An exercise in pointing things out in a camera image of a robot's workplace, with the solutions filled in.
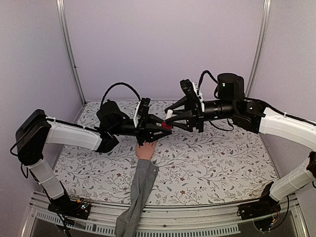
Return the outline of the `red nail polish bottle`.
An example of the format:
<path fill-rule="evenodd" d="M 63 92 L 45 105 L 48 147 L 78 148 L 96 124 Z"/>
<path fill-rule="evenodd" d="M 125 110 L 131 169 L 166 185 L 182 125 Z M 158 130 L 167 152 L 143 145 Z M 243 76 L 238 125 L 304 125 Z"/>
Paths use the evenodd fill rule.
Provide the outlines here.
<path fill-rule="evenodd" d="M 169 130 L 172 130 L 172 129 L 173 129 L 173 126 L 172 126 L 172 125 L 169 125 L 169 124 L 167 124 L 167 123 L 164 122 L 164 121 L 162 122 L 161 126 L 162 126 L 163 128 L 169 129 Z"/>

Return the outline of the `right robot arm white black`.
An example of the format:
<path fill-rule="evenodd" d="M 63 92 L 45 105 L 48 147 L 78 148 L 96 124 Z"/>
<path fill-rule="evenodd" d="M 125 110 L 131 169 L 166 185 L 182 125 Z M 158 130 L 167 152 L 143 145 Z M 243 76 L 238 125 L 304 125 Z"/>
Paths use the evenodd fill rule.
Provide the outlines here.
<path fill-rule="evenodd" d="M 253 133 L 278 136 L 311 149 L 303 163 L 281 179 L 268 184 L 255 205 L 259 215 L 266 215 L 287 195 L 316 179 L 316 124 L 289 115 L 270 104 L 244 93 L 244 79 L 232 73 L 222 73 L 214 79 L 215 100 L 204 101 L 198 83 L 184 79 L 180 86 L 185 96 L 165 109 L 166 123 L 191 132 L 203 132 L 204 122 L 231 119 L 233 124 Z"/>

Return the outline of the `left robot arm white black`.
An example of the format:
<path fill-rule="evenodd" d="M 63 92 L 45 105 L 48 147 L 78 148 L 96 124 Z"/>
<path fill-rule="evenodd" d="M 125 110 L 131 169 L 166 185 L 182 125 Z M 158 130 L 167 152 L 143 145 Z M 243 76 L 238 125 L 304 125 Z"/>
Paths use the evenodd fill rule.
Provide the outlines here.
<path fill-rule="evenodd" d="M 138 102 L 134 116 L 130 118 L 119 109 L 115 101 L 107 101 L 97 111 L 99 126 L 84 127 L 49 117 L 44 110 L 36 109 L 15 133 L 16 142 L 11 152 L 28 169 L 38 183 L 54 200 L 54 206 L 62 214 L 70 214 L 73 203 L 44 160 L 45 144 L 62 144 L 83 147 L 98 153 L 108 153 L 119 144 L 118 135 L 133 136 L 138 145 L 154 142 L 172 133 L 164 127 L 163 120 L 149 113 L 150 99 Z"/>

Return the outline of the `person's hand on table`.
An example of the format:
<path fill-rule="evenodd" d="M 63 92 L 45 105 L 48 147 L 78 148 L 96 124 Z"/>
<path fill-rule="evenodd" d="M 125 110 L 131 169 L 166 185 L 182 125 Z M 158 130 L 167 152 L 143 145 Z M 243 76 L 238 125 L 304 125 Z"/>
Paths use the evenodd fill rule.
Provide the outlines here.
<path fill-rule="evenodd" d="M 136 147 L 136 155 L 138 159 L 151 160 L 155 153 L 157 142 L 145 142 L 142 146 Z"/>

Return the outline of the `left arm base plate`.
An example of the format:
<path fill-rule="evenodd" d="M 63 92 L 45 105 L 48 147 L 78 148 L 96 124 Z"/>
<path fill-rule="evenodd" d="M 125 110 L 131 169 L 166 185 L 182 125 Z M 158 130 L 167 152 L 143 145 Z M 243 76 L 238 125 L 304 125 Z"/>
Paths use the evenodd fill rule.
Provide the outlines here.
<path fill-rule="evenodd" d="M 48 210 L 60 215 L 87 220 L 91 210 L 91 202 L 83 198 L 71 200 L 68 196 L 50 199 Z"/>

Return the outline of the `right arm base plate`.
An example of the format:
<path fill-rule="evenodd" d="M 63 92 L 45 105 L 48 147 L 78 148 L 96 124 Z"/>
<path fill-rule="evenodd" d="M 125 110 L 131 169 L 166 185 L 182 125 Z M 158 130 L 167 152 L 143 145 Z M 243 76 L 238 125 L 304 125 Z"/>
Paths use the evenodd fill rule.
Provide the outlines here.
<path fill-rule="evenodd" d="M 255 202 L 249 202 L 240 204 L 237 210 L 237 216 L 242 220 L 253 220 L 255 228 L 261 232 L 270 231 L 277 219 L 281 207 L 279 202 L 274 200 L 257 200 Z"/>

